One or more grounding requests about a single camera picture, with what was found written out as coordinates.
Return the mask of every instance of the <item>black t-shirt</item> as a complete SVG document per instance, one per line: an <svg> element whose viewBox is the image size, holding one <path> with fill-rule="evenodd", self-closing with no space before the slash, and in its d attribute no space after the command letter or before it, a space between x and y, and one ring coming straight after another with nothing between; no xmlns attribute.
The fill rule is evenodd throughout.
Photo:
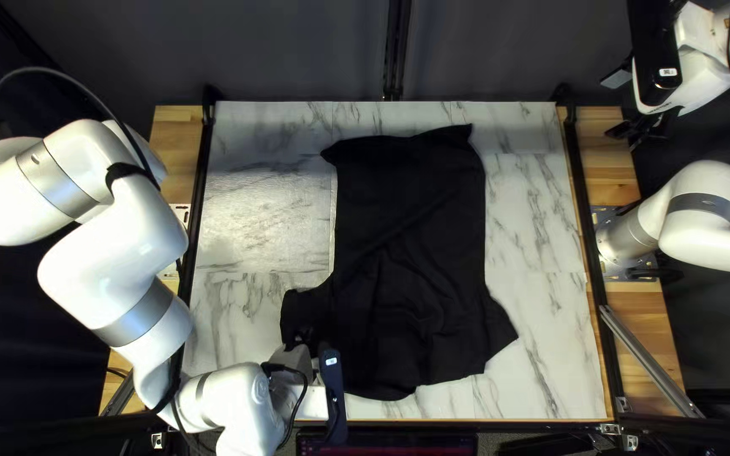
<svg viewBox="0 0 730 456"><path fill-rule="evenodd" d="M342 140L334 270L289 290L281 337L340 351L347 392L397 400L475 373L517 339L484 282L485 174L471 125Z"/></svg>

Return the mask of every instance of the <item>gray backdrop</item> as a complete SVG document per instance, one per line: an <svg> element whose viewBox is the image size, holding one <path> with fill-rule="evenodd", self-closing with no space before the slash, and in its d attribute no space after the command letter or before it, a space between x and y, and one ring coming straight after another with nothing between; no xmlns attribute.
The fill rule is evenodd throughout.
<svg viewBox="0 0 730 456"><path fill-rule="evenodd" d="M382 89L388 0L2 0L66 71L147 135L153 107L236 100L367 100ZM405 99L544 100L629 52L625 0L416 0Z"/></svg>

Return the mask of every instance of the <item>marble table surface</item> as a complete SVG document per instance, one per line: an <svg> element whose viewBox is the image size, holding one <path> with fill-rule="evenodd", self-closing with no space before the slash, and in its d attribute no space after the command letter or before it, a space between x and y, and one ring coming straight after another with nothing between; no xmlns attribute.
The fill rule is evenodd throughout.
<svg viewBox="0 0 730 456"><path fill-rule="evenodd" d="M486 283L520 337L483 374L421 386L395 402L347 394L348 418L606 416L552 103L224 101L216 119L183 372L267 360L281 344L284 292L330 274L337 181L321 150L346 138L472 123L487 175Z"/></svg>

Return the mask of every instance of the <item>black curtain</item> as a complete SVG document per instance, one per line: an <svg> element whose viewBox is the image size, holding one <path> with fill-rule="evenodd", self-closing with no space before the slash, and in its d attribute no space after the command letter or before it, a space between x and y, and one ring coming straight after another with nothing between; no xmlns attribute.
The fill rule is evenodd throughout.
<svg viewBox="0 0 730 456"><path fill-rule="evenodd" d="M55 67L0 7L0 77L28 65ZM0 114L16 136L45 136L71 120L98 119L72 87L44 76L8 84ZM72 229L0 247L0 426L98 412L108 347L49 299L35 278L41 257Z"/></svg>

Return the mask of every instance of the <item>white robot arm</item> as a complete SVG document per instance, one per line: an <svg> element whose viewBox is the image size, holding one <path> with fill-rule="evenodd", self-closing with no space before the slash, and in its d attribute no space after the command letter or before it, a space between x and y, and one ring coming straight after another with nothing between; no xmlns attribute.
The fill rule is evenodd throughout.
<svg viewBox="0 0 730 456"><path fill-rule="evenodd" d="M700 160L596 231L606 261L632 267L660 248L690 264L730 271L730 166Z"/></svg>
<svg viewBox="0 0 730 456"><path fill-rule="evenodd" d="M0 140L0 245L83 223L47 252L39 284L134 366L137 394L154 408L169 388L169 358L193 327L184 303L156 274L186 251L188 237L151 181L165 177L164 166L135 140L153 177L137 167L114 122L78 120L44 140ZM265 456L284 437L302 387L284 372L270 380L258 364L237 364L183 382L172 404L183 431L226 428L218 454ZM318 412L302 417L326 420L323 395L311 396ZM178 428L172 404L159 416Z"/></svg>

